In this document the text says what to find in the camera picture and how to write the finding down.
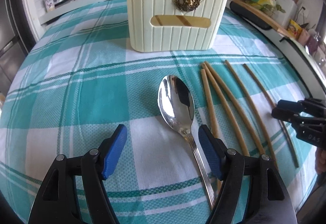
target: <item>spoon handle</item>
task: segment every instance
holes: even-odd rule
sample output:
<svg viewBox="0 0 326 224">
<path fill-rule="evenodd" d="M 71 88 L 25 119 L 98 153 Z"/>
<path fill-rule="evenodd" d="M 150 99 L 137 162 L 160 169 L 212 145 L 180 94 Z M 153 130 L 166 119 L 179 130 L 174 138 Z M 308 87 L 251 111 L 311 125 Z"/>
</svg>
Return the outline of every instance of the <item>spoon handle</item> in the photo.
<svg viewBox="0 0 326 224">
<path fill-rule="evenodd" d="M 207 176 L 207 173 L 205 171 L 203 160 L 202 160 L 202 158 L 200 156 L 199 150 L 198 150 L 198 148 L 196 146 L 196 143 L 194 141 L 194 138 L 193 138 L 192 134 L 188 134 L 185 137 L 185 140 L 188 141 L 188 143 L 189 143 L 189 145 L 191 147 L 192 153 L 195 156 L 196 162 L 197 162 L 198 167 L 199 167 L 200 174 L 201 174 L 203 182 L 204 182 L 205 191 L 206 191 L 207 196 L 208 196 L 209 206 L 211 207 L 211 209 L 213 209 L 214 200 L 215 200 L 214 199 L 214 196 L 215 196 L 214 191 L 213 191 L 213 188 L 211 187 L 211 183 L 210 183 L 210 181 L 208 179 L 208 176 Z"/>
</svg>

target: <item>metal spoon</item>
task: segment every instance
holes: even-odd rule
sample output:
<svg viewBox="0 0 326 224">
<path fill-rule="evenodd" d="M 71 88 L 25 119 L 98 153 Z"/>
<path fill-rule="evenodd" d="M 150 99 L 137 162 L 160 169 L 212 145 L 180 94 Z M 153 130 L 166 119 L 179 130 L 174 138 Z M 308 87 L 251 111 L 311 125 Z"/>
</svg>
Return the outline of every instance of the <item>metal spoon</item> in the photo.
<svg viewBox="0 0 326 224">
<path fill-rule="evenodd" d="M 167 124 L 189 143 L 202 176 L 211 209 L 214 206 L 214 191 L 209 182 L 203 160 L 191 134 L 194 119 L 194 100 L 185 83 L 177 76 L 165 76 L 159 86 L 157 103 Z"/>
</svg>

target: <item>metal screw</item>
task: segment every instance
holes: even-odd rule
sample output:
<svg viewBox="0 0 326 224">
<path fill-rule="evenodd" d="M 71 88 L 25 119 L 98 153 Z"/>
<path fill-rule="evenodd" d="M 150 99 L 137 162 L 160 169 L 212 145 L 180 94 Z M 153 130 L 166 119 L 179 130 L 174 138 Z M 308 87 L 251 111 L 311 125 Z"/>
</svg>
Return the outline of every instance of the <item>metal screw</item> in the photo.
<svg viewBox="0 0 326 224">
<path fill-rule="evenodd" d="M 267 155 L 267 154 L 263 154 L 263 155 L 261 155 L 261 158 L 263 159 L 263 160 L 269 160 L 270 158 L 269 158 L 269 155 Z"/>
<path fill-rule="evenodd" d="M 98 153 L 98 149 L 91 149 L 89 151 L 89 154 L 91 154 L 91 155 L 96 155 L 97 153 Z"/>
<path fill-rule="evenodd" d="M 55 158 L 57 161 L 61 161 L 61 160 L 63 160 L 65 158 L 65 155 L 63 155 L 63 154 L 59 154 L 59 155 L 57 155 L 57 157 Z"/>
<path fill-rule="evenodd" d="M 234 149 L 228 149 L 227 152 L 230 155 L 235 155 L 237 153 Z"/>
</svg>

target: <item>yellow package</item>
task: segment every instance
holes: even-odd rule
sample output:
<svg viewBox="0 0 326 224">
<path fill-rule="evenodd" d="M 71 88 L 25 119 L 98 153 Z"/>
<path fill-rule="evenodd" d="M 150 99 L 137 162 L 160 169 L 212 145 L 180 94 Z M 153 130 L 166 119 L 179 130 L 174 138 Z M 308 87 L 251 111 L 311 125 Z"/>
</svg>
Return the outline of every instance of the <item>yellow package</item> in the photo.
<svg viewBox="0 0 326 224">
<path fill-rule="evenodd" d="M 290 24 L 287 28 L 287 31 L 293 35 L 293 37 L 297 40 L 299 39 L 299 36 L 302 32 L 302 28 L 298 23 L 296 23 L 294 20 L 290 20 Z"/>
</svg>

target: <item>hand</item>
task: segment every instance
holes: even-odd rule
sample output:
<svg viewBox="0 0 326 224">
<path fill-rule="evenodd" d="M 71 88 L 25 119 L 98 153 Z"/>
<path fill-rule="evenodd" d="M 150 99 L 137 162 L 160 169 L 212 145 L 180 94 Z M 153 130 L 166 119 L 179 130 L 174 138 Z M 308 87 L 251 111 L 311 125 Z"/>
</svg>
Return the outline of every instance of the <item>hand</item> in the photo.
<svg viewBox="0 0 326 224">
<path fill-rule="evenodd" d="M 316 150 L 315 169 L 317 174 L 326 172 L 326 151 L 319 147 Z"/>
</svg>

